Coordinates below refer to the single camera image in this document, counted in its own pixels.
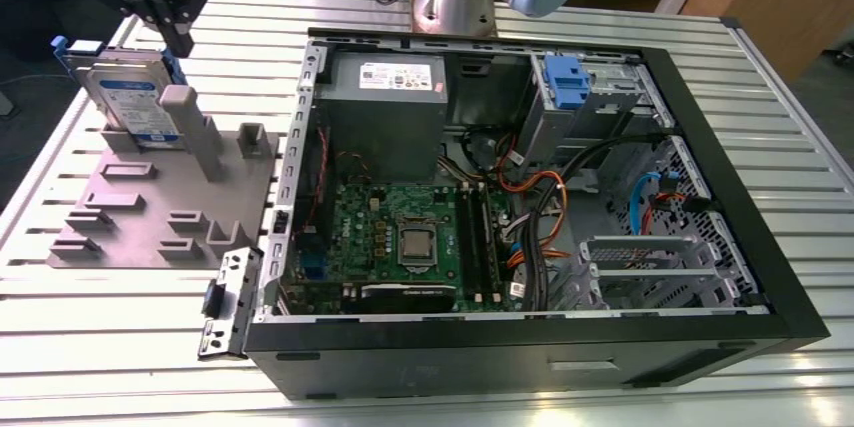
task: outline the blue cable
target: blue cable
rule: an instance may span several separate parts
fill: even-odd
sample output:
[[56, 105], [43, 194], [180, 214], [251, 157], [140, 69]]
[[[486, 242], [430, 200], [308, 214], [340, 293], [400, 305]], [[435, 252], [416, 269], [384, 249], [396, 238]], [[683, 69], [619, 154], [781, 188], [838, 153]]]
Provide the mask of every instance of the blue cable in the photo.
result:
[[[667, 178], [678, 179], [679, 174], [677, 172], [667, 172]], [[631, 196], [629, 197], [629, 227], [633, 235], [641, 234], [641, 194], [643, 194], [643, 186], [650, 179], [662, 180], [662, 174], [658, 172], [647, 172], [641, 176], [635, 186], [631, 189]]]

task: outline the ram slot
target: ram slot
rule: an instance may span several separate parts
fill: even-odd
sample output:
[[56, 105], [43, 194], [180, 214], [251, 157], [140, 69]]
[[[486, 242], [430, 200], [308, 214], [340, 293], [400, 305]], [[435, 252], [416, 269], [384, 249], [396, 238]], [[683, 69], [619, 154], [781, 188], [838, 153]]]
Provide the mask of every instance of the ram slot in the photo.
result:
[[490, 218], [484, 211], [484, 203], [483, 198], [479, 191], [471, 192], [471, 217], [474, 224], [474, 244], [475, 244], [475, 252], [478, 254], [478, 273], [480, 275], [480, 290], [478, 293], [483, 293], [483, 289], [488, 288], [488, 291], [492, 292], [492, 266], [490, 262], [490, 254], [488, 248], [492, 246], [492, 239], [490, 239], [487, 225], [490, 223]]
[[470, 210], [470, 192], [459, 189], [456, 191], [456, 237], [459, 241], [459, 263], [463, 274], [463, 293], [467, 300], [474, 300], [475, 294], [480, 293], [480, 275], [478, 272], [478, 262], [474, 254], [472, 225]]
[[498, 233], [495, 231], [495, 225], [492, 224], [492, 201], [490, 200], [490, 191], [488, 187], [482, 184], [480, 187], [480, 198], [483, 199], [483, 219], [486, 225], [486, 248], [488, 253], [488, 282], [486, 283], [486, 288], [492, 295], [499, 292], [498, 284], [499, 284], [499, 265], [498, 265], [498, 250], [495, 245], [495, 239], [498, 238]]

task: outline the green circuit board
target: green circuit board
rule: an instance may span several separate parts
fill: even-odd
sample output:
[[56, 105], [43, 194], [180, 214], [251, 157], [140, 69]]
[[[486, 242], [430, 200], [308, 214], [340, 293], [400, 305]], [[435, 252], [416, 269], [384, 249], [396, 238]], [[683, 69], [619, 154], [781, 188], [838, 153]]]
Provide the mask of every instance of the green circuit board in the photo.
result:
[[[464, 268], [458, 232], [458, 189], [412, 185], [347, 185], [335, 194], [332, 245], [327, 251], [324, 302], [316, 314], [338, 313], [334, 285], [363, 283], [442, 283], [456, 288], [455, 310], [502, 311], [507, 308], [498, 272], [476, 300], [466, 295]], [[490, 194], [494, 212], [507, 209], [507, 197]], [[407, 228], [430, 229], [435, 262], [430, 266], [402, 265], [400, 235]]]

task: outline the metal rail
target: metal rail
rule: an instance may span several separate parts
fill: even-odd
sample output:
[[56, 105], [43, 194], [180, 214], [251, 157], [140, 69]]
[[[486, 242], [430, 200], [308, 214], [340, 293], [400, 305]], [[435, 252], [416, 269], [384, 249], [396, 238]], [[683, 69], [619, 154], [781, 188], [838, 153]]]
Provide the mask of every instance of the metal rail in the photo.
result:
[[[220, 128], [263, 122], [268, 131], [287, 132], [310, 26], [404, 31], [408, 5], [211, 0], [194, 25], [194, 55], [182, 66], [200, 92], [199, 106]], [[104, 148], [103, 117], [77, 99], [0, 220], [0, 422], [853, 422], [851, 172], [749, 39], [717, 19], [578, 9], [531, 20], [499, 6], [498, 28], [504, 37], [670, 50], [833, 337], [675, 389], [292, 403], [250, 362], [196, 362], [199, 308], [215, 271], [47, 266], [48, 246]], [[132, 21], [115, 41], [160, 46], [158, 34]]]

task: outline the metal bracket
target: metal bracket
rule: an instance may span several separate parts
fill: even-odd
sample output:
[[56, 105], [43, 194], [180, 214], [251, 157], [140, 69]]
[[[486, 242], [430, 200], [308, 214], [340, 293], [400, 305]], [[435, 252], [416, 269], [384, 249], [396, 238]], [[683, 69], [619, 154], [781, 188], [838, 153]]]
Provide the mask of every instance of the metal bracket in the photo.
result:
[[264, 253], [254, 248], [226, 252], [219, 276], [204, 295], [206, 316], [199, 360], [246, 359], [243, 343], [252, 318], [258, 272]]

